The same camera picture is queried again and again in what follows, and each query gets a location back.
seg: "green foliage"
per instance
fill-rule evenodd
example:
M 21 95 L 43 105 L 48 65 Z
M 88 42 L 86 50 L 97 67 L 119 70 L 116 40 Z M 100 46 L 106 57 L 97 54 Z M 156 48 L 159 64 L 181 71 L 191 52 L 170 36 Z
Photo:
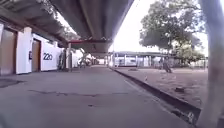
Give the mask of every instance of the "green foliage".
M 205 57 L 200 52 L 195 51 L 192 47 L 176 47 L 173 50 L 173 54 L 175 54 L 178 59 L 181 59 L 182 63 L 195 62 Z
M 163 49 L 172 49 L 172 41 L 179 45 L 199 44 L 193 33 L 204 31 L 203 20 L 195 0 L 156 1 L 142 19 L 140 44 Z

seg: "sky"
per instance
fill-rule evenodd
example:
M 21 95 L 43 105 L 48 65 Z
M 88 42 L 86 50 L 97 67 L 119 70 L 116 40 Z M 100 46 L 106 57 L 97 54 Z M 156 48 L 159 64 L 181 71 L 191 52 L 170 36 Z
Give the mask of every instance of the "sky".
M 147 15 L 150 5 L 154 2 L 155 0 L 134 1 L 114 39 L 113 45 L 109 48 L 109 51 L 159 52 L 156 47 L 146 48 L 139 44 L 140 30 L 142 28 L 141 20 Z M 62 16 L 59 16 L 59 20 L 65 26 L 69 26 Z M 197 33 L 196 36 L 201 39 L 204 46 L 204 50 L 200 51 L 204 53 L 205 56 L 208 56 L 207 35 Z

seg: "white wall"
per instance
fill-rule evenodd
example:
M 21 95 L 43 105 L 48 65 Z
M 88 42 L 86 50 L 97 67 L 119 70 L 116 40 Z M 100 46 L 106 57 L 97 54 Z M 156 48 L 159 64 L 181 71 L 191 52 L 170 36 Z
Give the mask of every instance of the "white wall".
M 25 28 L 24 32 L 18 32 L 16 47 L 16 74 L 30 73 L 31 60 L 29 52 L 32 50 L 32 29 Z
M 72 67 L 78 67 L 78 55 L 72 52 Z
M 144 67 L 149 67 L 149 58 L 148 57 L 144 57 L 143 66 Z
M 68 50 L 67 50 L 67 58 L 66 58 L 66 68 L 69 68 L 68 67 Z M 77 54 L 77 53 L 75 53 L 75 52 L 73 52 L 72 51 L 72 67 L 74 68 L 74 67 L 78 67 L 78 59 L 80 58 L 80 56 Z
M 41 71 L 57 70 L 61 52 L 61 48 L 41 42 Z M 46 60 L 46 54 L 52 56 L 52 58 Z

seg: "doorway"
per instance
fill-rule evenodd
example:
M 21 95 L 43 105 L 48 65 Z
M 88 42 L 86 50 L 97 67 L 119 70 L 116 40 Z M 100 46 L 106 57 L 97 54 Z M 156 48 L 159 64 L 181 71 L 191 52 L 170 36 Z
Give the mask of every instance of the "doorway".
M 17 32 L 4 28 L 0 43 L 0 73 L 10 75 L 16 72 Z
M 32 72 L 40 71 L 41 41 L 34 39 L 32 44 Z

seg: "road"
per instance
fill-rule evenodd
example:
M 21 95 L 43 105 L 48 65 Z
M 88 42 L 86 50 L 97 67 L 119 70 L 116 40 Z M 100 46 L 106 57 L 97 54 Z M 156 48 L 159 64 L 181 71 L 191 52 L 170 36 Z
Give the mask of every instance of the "road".
M 4 128 L 187 128 L 137 85 L 105 67 L 2 77 Z

